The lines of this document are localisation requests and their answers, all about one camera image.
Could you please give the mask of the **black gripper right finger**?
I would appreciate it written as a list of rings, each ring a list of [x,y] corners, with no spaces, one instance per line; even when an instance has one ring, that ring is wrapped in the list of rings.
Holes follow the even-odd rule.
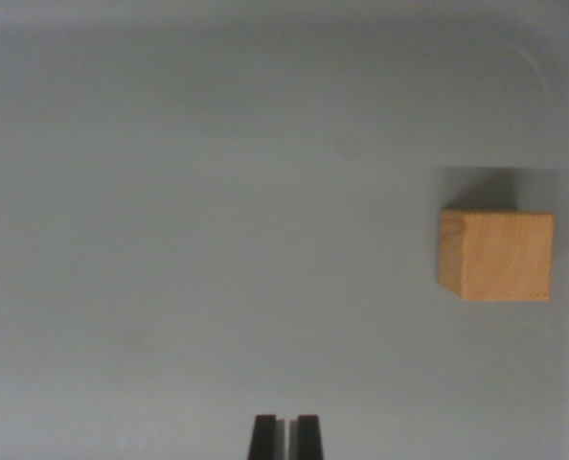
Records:
[[[289,422],[288,459],[325,459],[318,415],[299,415]]]

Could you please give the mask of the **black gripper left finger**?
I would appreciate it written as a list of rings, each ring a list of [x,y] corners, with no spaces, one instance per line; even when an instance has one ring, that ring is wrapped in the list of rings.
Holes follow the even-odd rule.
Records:
[[[257,415],[252,429],[248,460],[285,458],[285,421],[275,414]]]

